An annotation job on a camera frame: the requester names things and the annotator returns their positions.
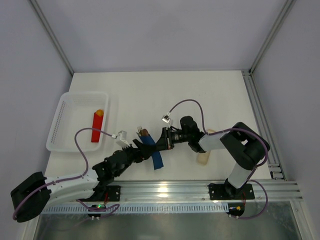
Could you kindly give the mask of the blue paper napkin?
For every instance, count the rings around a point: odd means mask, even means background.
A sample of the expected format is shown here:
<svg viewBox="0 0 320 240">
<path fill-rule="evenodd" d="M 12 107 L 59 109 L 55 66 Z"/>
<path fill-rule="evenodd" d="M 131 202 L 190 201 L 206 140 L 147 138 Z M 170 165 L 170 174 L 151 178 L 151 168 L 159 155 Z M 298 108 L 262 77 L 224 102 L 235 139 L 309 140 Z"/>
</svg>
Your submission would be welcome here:
<svg viewBox="0 0 320 240">
<path fill-rule="evenodd" d="M 140 140 L 142 141 L 143 144 L 150 145 L 150 146 L 153 146 L 153 145 L 156 144 L 155 141 L 153 140 L 153 138 L 150 135 L 139 136 L 139 138 L 140 138 Z M 154 170 L 159 170 L 159 169 L 164 167 L 162 156 L 161 156 L 159 151 L 153 152 L 151 157 L 152 157 L 153 169 Z"/>
</svg>

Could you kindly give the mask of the brown wooden spoon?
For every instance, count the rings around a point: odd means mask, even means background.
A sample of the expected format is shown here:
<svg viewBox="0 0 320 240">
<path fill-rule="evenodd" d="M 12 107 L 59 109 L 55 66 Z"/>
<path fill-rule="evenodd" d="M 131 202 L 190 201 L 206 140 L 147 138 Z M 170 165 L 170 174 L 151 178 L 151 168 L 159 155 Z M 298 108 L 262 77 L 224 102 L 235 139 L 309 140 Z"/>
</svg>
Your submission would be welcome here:
<svg viewBox="0 0 320 240">
<path fill-rule="evenodd" d="M 148 137 L 148 136 L 149 136 L 148 130 L 145 129 L 145 128 L 143 128 L 142 131 L 141 131 L 141 135 L 142 135 L 143 137 Z"/>
</svg>

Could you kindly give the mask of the gold fork green handle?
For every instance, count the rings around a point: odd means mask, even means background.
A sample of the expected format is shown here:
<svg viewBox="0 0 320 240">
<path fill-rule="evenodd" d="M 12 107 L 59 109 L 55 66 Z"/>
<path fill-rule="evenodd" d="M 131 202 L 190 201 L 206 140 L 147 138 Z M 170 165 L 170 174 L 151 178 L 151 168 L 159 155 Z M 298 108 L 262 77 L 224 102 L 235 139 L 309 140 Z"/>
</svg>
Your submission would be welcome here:
<svg viewBox="0 0 320 240">
<path fill-rule="evenodd" d="M 143 128 L 141 126 L 137 127 L 137 135 L 140 137 L 143 135 Z"/>
</svg>

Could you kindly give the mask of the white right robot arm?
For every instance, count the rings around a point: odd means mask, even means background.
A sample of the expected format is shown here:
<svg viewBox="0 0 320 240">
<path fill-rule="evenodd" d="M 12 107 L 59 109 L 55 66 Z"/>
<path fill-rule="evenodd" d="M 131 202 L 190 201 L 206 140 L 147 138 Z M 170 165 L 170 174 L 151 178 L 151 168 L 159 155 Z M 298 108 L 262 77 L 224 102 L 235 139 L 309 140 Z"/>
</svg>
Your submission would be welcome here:
<svg viewBox="0 0 320 240">
<path fill-rule="evenodd" d="M 171 150 L 180 143 L 188 143 L 199 156 L 226 149 L 235 160 L 235 165 L 223 184 L 209 185 L 210 199 L 235 200 L 245 197 L 247 182 L 259 162 L 267 157 L 269 144 L 243 122 L 227 130 L 205 133 L 200 131 L 191 116 L 184 116 L 180 119 L 180 126 L 177 130 L 164 127 L 158 141 L 147 147 L 145 156 Z"/>
</svg>

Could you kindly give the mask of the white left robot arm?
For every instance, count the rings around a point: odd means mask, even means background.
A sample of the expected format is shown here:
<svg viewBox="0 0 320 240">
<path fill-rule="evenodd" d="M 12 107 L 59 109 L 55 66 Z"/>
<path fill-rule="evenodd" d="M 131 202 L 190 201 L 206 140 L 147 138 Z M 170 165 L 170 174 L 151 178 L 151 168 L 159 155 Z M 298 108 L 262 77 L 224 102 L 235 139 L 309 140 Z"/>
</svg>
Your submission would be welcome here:
<svg viewBox="0 0 320 240">
<path fill-rule="evenodd" d="M 30 175 L 15 187 L 11 193 L 14 207 L 13 220 L 23 223 L 37 217 L 44 209 L 69 201 L 99 201 L 112 183 L 133 163 L 141 163 L 157 152 L 155 145 L 133 141 L 115 151 L 93 167 L 86 167 L 83 173 L 69 176 L 46 177 L 41 171 Z"/>
</svg>

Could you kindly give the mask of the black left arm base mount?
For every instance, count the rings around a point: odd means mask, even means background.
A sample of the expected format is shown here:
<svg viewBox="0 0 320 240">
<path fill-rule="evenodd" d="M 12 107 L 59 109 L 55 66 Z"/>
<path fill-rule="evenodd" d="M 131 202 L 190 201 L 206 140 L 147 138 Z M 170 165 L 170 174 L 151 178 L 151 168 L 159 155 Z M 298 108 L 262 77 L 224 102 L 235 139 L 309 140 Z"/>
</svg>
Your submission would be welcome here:
<svg viewBox="0 0 320 240">
<path fill-rule="evenodd" d="M 88 198 L 82 198 L 83 202 L 119 202 L 121 196 L 120 185 L 97 186 L 93 194 Z"/>
</svg>

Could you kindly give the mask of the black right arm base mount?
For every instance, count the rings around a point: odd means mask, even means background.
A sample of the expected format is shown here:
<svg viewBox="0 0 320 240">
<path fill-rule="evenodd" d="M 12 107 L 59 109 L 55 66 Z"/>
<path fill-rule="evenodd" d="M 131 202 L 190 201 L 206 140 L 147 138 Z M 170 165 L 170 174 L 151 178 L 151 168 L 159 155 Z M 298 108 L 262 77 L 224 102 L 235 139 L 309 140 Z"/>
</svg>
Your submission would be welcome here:
<svg viewBox="0 0 320 240">
<path fill-rule="evenodd" d="M 254 200 L 255 193 L 253 186 L 249 183 L 244 184 L 241 188 L 234 188 L 232 185 L 224 183 L 210 183 L 208 185 L 210 200 Z"/>
</svg>

